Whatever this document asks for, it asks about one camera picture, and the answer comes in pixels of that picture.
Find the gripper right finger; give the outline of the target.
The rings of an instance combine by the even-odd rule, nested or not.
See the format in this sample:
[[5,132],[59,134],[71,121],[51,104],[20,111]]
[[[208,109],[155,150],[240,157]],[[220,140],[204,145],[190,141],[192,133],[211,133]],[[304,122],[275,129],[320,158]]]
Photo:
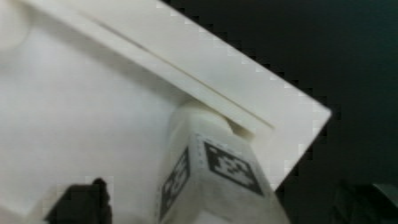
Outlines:
[[393,184],[339,183],[330,224],[398,224],[398,187]]

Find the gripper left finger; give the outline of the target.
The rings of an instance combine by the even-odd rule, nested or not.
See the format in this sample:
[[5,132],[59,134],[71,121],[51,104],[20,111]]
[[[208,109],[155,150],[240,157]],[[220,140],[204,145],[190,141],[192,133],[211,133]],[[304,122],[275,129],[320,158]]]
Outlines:
[[71,185],[48,215],[48,224],[112,224],[107,182],[96,178],[87,185]]

